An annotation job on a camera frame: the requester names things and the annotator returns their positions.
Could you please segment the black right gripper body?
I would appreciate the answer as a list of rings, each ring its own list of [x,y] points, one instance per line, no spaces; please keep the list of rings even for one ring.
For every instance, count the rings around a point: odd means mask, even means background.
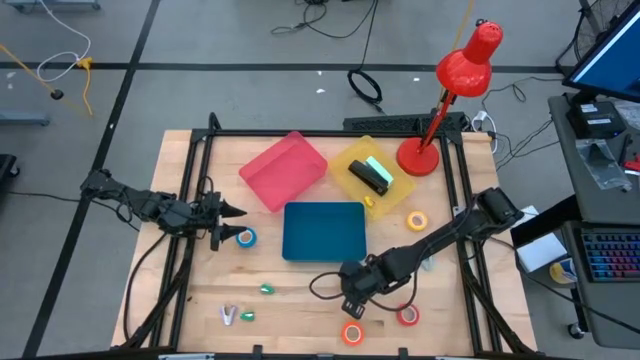
[[[352,318],[359,320],[362,317],[368,301],[386,311],[399,311],[397,307],[384,306],[373,300],[377,294],[389,294],[400,287],[400,281],[380,260],[374,259],[365,265],[345,262],[340,267],[339,277],[344,296],[341,309]]]

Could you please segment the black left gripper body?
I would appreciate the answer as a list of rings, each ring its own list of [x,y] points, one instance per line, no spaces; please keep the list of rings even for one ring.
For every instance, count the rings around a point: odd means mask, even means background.
[[[207,192],[201,200],[192,208],[192,213],[186,217],[174,231],[175,236],[194,236],[198,231],[210,234],[210,249],[218,251],[220,247],[220,208],[221,194],[219,192]]]

